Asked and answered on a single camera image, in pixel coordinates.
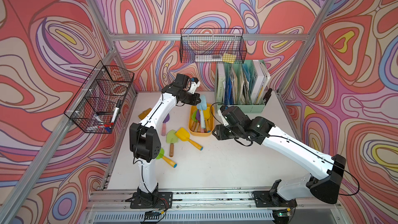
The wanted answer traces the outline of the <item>light blue trowel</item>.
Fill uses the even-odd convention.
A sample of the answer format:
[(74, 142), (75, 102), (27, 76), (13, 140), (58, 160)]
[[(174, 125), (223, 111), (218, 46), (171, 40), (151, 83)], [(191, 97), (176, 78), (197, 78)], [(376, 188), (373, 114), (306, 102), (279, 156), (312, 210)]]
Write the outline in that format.
[(204, 110), (207, 109), (207, 102), (206, 102), (206, 97), (203, 94), (200, 95), (200, 103), (197, 105), (197, 109), (200, 111), (201, 128), (205, 130), (206, 126), (204, 121)]

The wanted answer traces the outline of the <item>yellow storage box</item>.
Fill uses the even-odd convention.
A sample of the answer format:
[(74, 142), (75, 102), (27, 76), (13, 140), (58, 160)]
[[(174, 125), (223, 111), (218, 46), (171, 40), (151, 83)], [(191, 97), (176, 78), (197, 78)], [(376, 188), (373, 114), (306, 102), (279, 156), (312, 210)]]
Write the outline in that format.
[(213, 109), (214, 108), (211, 106), (211, 104), (208, 103), (207, 109), (204, 111), (205, 128), (202, 128), (200, 110), (198, 110), (196, 106), (191, 107), (188, 127), (189, 132), (193, 136), (205, 137), (211, 135), (211, 132), (215, 127), (215, 119), (210, 112)]

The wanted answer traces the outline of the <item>yellow shovel yellow handle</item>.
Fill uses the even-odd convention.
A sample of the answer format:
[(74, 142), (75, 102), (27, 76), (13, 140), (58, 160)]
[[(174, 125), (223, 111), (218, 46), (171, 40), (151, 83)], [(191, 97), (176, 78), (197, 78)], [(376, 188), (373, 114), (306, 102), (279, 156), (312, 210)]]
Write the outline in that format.
[(210, 107), (204, 110), (204, 121), (205, 121), (206, 131), (208, 133), (211, 132), (211, 126), (209, 120), (210, 120)]

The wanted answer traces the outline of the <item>purple trowel pink handle front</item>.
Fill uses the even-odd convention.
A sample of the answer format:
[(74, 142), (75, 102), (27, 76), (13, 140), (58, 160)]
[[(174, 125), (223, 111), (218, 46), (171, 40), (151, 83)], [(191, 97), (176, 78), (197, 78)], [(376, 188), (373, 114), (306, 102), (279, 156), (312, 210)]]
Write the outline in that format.
[(196, 128), (195, 128), (195, 132), (200, 132), (201, 131), (201, 117), (200, 117), (200, 111), (199, 110), (197, 110), (196, 120), (197, 120), (197, 125), (196, 125)]

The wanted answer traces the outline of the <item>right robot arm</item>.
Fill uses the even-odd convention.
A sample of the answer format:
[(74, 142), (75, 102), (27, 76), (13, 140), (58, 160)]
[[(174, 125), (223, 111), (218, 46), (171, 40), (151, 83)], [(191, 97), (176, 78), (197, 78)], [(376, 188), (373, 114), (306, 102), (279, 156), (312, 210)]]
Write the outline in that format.
[(250, 119), (237, 106), (222, 106), (217, 110), (221, 121), (212, 134), (219, 141), (240, 139), (251, 145), (259, 144), (273, 149), (300, 165), (307, 174), (296, 179), (276, 180), (269, 191), (254, 191), (256, 205), (275, 207), (296, 206), (297, 198), (314, 197), (323, 203), (336, 204), (340, 192), (346, 158), (317, 151), (288, 135), (268, 119), (258, 116)]

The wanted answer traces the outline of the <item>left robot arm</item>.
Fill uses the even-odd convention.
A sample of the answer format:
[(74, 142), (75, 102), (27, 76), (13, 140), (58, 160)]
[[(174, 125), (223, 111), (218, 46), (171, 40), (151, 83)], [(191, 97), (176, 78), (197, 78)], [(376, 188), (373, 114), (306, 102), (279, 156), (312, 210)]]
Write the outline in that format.
[(137, 192), (144, 198), (154, 198), (158, 191), (155, 178), (155, 160), (161, 151), (160, 133), (163, 121), (180, 102), (196, 106), (201, 102), (196, 89), (198, 78), (178, 74), (174, 81), (161, 90), (161, 96), (149, 114), (139, 123), (129, 127), (130, 151), (139, 165), (140, 184)]

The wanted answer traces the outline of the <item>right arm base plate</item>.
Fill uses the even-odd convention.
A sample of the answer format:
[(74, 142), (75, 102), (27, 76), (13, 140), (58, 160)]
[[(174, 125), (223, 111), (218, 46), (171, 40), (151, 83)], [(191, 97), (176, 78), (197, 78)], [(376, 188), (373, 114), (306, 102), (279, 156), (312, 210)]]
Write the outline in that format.
[(278, 195), (271, 195), (269, 191), (253, 191), (251, 196), (255, 201), (256, 207), (297, 207), (297, 202), (295, 199), (287, 201)]

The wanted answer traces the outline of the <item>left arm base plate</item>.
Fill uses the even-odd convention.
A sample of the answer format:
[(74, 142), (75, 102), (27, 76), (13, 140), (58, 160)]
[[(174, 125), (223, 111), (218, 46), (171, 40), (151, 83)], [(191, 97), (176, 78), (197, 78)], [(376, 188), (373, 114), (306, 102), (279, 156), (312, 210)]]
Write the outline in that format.
[(154, 192), (135, 192), (133, 196), (126, 200), (130, 202), (131, 209), (169, 209), (172, 207), (173, 193), (171, 191)]

